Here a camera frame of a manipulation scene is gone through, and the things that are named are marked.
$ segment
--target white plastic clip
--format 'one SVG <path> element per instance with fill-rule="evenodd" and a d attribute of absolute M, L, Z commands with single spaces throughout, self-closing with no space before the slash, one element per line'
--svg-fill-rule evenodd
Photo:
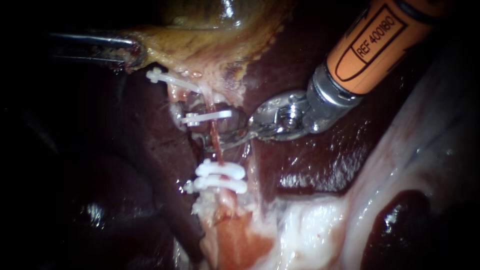
<path fill-rule="evenodd" d="M 232 111 L 223 110 L 223 111 L 217 111 L 217 112 L 200 114 L 200 115 L 198 113 L 192 112 L 192 113 L 187 113 L 185 116 L 186 116 L 185 118 L 181 119 L 181 123 L 186 124 L 188 127 L 196 127 L 200 125 L 199 122 L 208 121 L 212 119 L 232 117 Z"/>

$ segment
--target hem-o-lok clip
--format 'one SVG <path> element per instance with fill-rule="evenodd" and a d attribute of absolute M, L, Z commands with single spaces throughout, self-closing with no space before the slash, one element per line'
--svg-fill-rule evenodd
<path fill-rule="evenodd" d="M 246 172 L 239 164 L 224 162 L 220 165 L 207 158 L 196 168 L 195 174 L 198 176 L 195 181 L 187 182 L 183 187 L 189 194 L 204 191 L 210 187 L 229 189 L 237 194 L 247 192 L 247 183 L 243 180 Z"/>
<path fill-rule="evenodd" d="M 187 113 L 185 118 L 181 119 L 182 124 L 186 124 L 187 127 L 197 127 L 200 122 L 209 121 L 220 118 L 232 117 L 231 110 L 222 110 L 206 114 L 198 114 L 196 112 Z"/>

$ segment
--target metal jaw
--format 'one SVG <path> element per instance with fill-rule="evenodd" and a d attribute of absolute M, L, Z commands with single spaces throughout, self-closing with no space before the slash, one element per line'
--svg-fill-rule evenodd
<path fill-rule="evenodd" d="M 291 141 L 308 133 L 302 118 L 310 108 L 306 91 L 292 90 L 274 96 L 260 105 L 248 120 L 251 131 L 262 141 Z"/>

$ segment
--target silver metal joint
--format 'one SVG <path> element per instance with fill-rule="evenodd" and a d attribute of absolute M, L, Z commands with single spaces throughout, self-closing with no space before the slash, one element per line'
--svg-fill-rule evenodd
<path fill-rule="evenodd" d="M 339 118 L 357 106 L 362 96 L 350 93 L 338 85 L 323 62 L 308 82 L 306 99 L 310 109 L 302 119 L 303 127 L 309 133 L 316 134 L 329 129 Z"/>

